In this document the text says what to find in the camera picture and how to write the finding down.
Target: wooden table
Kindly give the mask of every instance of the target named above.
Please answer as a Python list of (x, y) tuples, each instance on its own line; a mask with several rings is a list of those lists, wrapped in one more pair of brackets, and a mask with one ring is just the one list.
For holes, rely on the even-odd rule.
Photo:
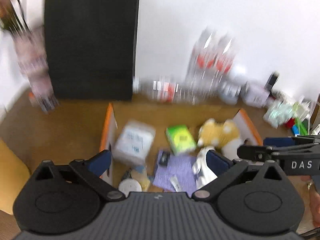
[[(146, 102), (146, 99), (134, 96), (133, 101)], [(224, 105), (218, 99), (208, 103)], [(47, 115), (33, 108), (28, 101), (28, 93), (25, 93), (1, 123), (0, 137), (31, 171), (44, 159), (52, 159), (56, 164), (69, 163), (76, 158), (89, 159), (99, 149), (107, 106), (107, 101), (61, 100), (60, 106)], [(236, 106), (247, 111), (262, 138), (292, 135), (283, 127), (274, 129), (265, 123), (262, 119), (265, 109), (249, 107), (242, 102)], [(302, 233), (313, 228), (307, 186), (299, 177), (291, 177), (290, 180), (306, 207), (298, 229)], [(18, 232), (14, 218), (0, 211), (0, 240), (10, 240)]]

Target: plastic bottle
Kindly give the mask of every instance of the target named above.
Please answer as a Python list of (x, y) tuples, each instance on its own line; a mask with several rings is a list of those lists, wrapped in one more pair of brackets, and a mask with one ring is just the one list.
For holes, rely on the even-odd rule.
[(228, 35), (220, 40), (206, 28), (192, 50), (186, 82), (199, 90), (201, 98), (213, 97), (222, 76), (231, 69), (235, 57), (234, 41)]
[(241, 86), (236, 82), (223, 77), (219, 85), (219, 98), (229, 105), (235, 105), (238, 102)]
[(320, 124), (312, 131), (311, 135), (318, 135), (320, 133)]
[(176, 82), (169, 77), (159, 79), (133, 78), (133, 93), (143, 94), (150, 100), (159, 102), (187, 102), (197, 104), (201, 101), (198, 89), (188, 82)]

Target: black panel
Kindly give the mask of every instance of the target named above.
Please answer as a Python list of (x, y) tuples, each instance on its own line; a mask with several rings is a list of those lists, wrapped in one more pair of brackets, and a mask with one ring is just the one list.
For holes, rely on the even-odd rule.
[(186, 193), (131, 192), (125, 201), (108, 203), (86, 227), (50, 236), (23, 231), (16, 240), (302, 240), (294, 232), (254, 236), (226, 225), (204, 202)]
[(138, 0), (46, 0), (45, 42), (58, 98), (130, 100)]

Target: stuffed toy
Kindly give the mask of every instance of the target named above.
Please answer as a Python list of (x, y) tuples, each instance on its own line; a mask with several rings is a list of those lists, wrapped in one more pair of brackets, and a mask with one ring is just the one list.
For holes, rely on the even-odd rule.
[(242, 144), (238, 127), (232, 120), (216, 123), (214, 119), (209, 119), (199, 130), (199, 147), (214, 146), (230, 160), (238, 158), (237, 149)]

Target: red item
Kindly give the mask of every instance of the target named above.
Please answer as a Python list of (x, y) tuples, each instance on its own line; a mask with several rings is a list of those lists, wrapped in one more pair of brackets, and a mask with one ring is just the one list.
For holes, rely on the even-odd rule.
[(199, 68), (204, 68), (204, 57), (199, 55), (197, 58), (197, 62), (198, 62)]
[(288, 122), (286, 122), (285, 126), (288, 128), (288, 129), (291, 129), (295, 124), (295, 121), (294, 119), (290, 118)]

